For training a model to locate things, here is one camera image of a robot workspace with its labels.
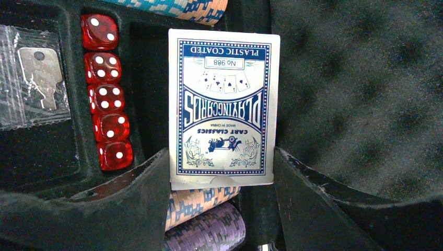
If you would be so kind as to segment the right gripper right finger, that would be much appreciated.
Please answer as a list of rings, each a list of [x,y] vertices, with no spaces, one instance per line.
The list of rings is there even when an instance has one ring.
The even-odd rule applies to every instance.
[[[373,196],[281,148],[274,185],[288,250],[442,250],[442,193],[407,201]]]

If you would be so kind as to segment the black poker set case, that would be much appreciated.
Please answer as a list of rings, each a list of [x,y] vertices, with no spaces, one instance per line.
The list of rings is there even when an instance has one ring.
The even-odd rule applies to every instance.
[[[80,17],[111,16],[134,164],[99,168]],[[1,133],[1,192],[68,199],[168,146],[168,30],[205,25],[101,1],[1,1],[1,24],[57,34],[72,118]],[[215,30],[281,38],[276,145],[355,190],[407,201],[442,193],[442,1],[230,1]],[[288,250],[275,185],[234,198],[237,250]]]

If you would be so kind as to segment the blue playing card deck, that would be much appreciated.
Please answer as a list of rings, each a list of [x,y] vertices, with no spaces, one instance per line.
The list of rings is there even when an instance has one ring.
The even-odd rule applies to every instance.
[[[172,189],[272,184],[280,36],[170,29],[168,38]]]

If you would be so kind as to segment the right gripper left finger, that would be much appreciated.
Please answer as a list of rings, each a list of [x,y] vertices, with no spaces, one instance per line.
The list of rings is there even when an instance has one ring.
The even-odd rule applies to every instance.
[[[169,152],[68,199],[1,192],[1,250],[161,250]]]

